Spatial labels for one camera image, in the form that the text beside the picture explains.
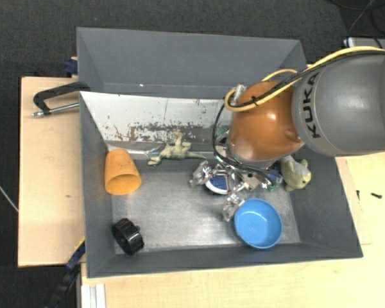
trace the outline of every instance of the beige toy animal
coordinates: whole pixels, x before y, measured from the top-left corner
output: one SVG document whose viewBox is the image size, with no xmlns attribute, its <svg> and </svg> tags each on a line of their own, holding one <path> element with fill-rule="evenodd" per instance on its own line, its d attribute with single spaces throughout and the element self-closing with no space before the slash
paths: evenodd
<svg viewBox="0 0 385 308">
<path fill-rule="evenodd" d="M 156 166 L 161 163 L 163 158 L 169 158 L 172 160 L 183 160 L 185 158 L 205 158 L 202 155 L 192 153 L 188 151 L 191 148 L 190 142 L 182 141 L 182 133 L 174 132 L 176 137 L 174 144 L 166 143 L 166 147 L 158 154 L 157 157 L 151 157 L 148 161 L 149 166 Z"/>
<path fill-rule="evenodd" d="M 311 181 L 311 172 L 308 170 L 308 162 L 297 162 L 291 155 L 280 159 L 281 174 L 286 183 L 285 190 L 291 192 L 294 189 L 303 189 Z"/>
</svg>

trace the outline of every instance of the black carpet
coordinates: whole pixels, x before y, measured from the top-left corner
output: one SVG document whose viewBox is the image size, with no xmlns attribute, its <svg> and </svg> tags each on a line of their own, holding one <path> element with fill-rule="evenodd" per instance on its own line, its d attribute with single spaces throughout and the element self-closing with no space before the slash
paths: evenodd
<svg viewBox="0 0 385 308">
<path fill-rule="evenodd" d="M 0 184 L 17 204 L 19 77 L 67 76 L 77 26 L 298 39 L 308 62 L 348 34 L 385 37 L 385 0 L 336 1 L 0 0 Z M 63 268 L 17 269 L 17 223 L 0 192 L 0 307 L 43 307 Z"/>
</svg>

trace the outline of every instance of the blue plastic bowl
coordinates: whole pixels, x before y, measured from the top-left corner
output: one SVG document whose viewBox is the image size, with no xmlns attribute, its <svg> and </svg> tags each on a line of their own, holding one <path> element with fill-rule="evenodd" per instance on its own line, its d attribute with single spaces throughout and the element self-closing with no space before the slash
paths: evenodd
<svg viewBox="0 0 385 308">
<path fill-rule="evenodd" d="M 282 222 L 277 210 L 258 198 L 246 200 L 237 209 L 234 226 L 246 244 L 258 249 L 276 245 L 282 233 Z"/>
</svg>

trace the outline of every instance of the wooden table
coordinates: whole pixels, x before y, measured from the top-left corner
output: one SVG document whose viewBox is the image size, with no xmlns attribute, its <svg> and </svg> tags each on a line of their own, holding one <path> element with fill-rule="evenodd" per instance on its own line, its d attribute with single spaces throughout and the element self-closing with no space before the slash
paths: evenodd
<svg viewBox="0 0 385 308">
<path fill-rule="evenodd" d="M 19 266 L 65 264 L 84 235 L 78 109 L 33 118 L 36 92 L 74 78 L 21 82 Z M 77 95 L 49 105 L 77 102 Z M 107 307 L 385 307 L 385 152 L 337 158 L 364 257 L 178 273 L 87 278 Z M 382 195 L 378 199 L 371 195 Z"/>
</svg>

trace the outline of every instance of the orange cup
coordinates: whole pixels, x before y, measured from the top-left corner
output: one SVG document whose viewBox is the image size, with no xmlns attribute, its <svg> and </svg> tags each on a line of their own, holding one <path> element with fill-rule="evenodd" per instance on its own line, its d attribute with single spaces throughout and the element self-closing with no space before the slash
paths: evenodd
<svg viewBox="0 0 385 308">
<path fill-rule="evenodd" d="M 113 195 L 134 192 L 141 177 L 131 155 L 122 149 L 108 152 L 105 159 L 105 189 Z"/>
</svg>

